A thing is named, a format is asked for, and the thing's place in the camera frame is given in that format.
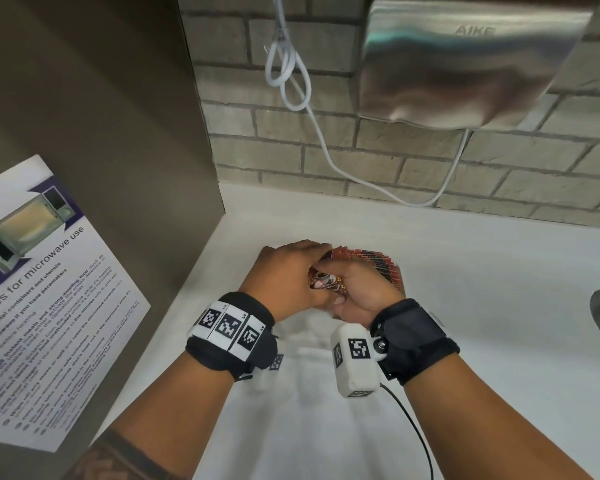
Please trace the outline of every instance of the hand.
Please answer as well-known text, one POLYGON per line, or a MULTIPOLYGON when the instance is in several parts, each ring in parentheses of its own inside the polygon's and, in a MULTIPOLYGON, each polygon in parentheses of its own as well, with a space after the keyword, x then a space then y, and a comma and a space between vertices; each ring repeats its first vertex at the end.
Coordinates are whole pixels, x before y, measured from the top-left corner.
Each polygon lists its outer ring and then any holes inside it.
POLYGON ((402 293, 376 268, 362 259, 330 259, 320 261, 313 267, 343 279, 347 298, 338 300, 330 309, 346 322, 360 323, 369 328, 378 313, 404 299, 402 293))
POLYGON ((276 322, 309 308, 327 308, 338 298, 337 293, 309 288, 308 274, 331 248, 309 240, 278 249, 264 247, 239 291, 266 306, 276 322))

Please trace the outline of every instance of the arm tattoo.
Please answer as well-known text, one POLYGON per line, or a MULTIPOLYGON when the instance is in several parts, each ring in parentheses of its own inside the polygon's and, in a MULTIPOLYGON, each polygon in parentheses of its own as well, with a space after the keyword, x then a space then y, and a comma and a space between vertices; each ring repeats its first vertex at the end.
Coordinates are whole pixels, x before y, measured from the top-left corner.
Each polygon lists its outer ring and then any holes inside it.
POLYGON ((184 480, 154 463, 122 436, 106 430, 63 480, 184 480))

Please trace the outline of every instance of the white countertop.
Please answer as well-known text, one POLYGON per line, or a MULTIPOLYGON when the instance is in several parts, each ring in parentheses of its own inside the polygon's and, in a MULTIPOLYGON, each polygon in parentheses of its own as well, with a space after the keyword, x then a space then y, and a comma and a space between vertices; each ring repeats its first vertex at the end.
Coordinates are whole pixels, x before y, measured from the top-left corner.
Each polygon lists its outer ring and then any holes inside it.
MULTIPOLYGON (((445 323, 474 370, 600 480, 600 333, 589 313, 600 289, 600 229, 221 190, 227 214, 103 429, 183 350, 204 307, 238 287, 261 247, 313 239, 391 256, 408 296, 445 323)), ((384 391, 338 395, 325 345, 335 325, 316 311, 276 325, 306 348, 287 354, 279 373, 233 387, 195 478, 427 478, 422 447, 384 391)))

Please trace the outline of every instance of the person's left arm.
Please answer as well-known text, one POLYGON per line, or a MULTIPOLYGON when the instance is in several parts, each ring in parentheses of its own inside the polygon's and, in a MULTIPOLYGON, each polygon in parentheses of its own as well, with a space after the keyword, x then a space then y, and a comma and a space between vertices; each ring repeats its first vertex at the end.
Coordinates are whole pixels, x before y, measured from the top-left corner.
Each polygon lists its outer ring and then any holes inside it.
MULTIPOLYGON (((337 295, 310 289, 307 273, 330 249, 313 241, 264 248, 240 291, 263 304, 276 322, 328 306, 337 295)), ((212 371, 184 352, 120 414, 64 480, 190 479, 233 382, 228 371, 212 371)))

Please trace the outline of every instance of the dark panel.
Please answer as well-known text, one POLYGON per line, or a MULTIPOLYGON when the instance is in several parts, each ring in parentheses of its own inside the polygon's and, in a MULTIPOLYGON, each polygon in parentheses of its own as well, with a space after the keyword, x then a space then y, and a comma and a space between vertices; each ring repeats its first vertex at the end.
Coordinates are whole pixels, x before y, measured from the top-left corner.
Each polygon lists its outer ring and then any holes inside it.
POLYGON ((0 172, 35 153, 152 309, 60 450, 0 445, 1 479, 87 448, 224 213, 176 0, 0 0, 0 172))

